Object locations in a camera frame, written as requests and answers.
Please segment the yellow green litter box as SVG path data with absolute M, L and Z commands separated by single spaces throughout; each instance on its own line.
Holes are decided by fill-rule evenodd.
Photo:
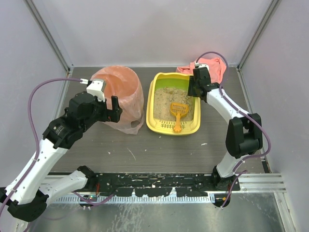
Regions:
M 146 124 L 165 135 L 189 135 L 197 132 L 201 121 L 200 99 L 188 95 L 190 76 L 158 73 L 151 82 Z

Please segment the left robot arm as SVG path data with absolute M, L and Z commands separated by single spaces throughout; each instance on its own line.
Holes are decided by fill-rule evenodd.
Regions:
M 0 189 L 0 202 L 17 219 L 36 220 L 54 200 L 79 189 L 94 190 L 97 175 L 87 166 L 80 166 L 70 175 L 42 186 L 57 161 L 96 122 L 119 122 L 122 109 L 118 97 L 111 97 L 112 107 L 97 96 L 81 92 L 69 101 L 65 113 L 50 122 L 39 142 L 39 150 L 10 185 Z

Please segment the orange litter scoop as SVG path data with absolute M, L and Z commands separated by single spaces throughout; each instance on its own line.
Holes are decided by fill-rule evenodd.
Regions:
M 186 116 L 189 111 L 189 105 L 188 104 L 182 104 L 177 102 L 172 102 L 170 105 L 170 113 L 175 116 L 176 121 L 173 128 L 173 131 L 175 133 L 180 133 L 182 131 L 181 128 L 181 118 Z

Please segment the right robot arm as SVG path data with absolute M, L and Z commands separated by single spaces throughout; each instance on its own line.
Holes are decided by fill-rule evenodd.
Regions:
M 234 181 L 241 163 L 262 148 L 261 117 L 257 113 L 250 114 L 243 110 L 219 83 L 212 83 L 207 66 L 193 69 L 193 75 L 189 78 L 188 96 L 200 98 L 227 122 L 227 152 L 211 173 L 214 188 L 225 189 Z

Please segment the bin with pink bag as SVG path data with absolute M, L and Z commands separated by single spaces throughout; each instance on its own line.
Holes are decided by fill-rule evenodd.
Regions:
M 144 124 L 144 95 L 138 75 L 129 67 L 115 65 L 100 69 L 92 75 L 91 80 L 94 79 L 106 83 L 107 107 L 112 107 L 111 96 L 117 96 L 122 109 L 119 122 L 105 124 L 125 134 L 136 135 Z

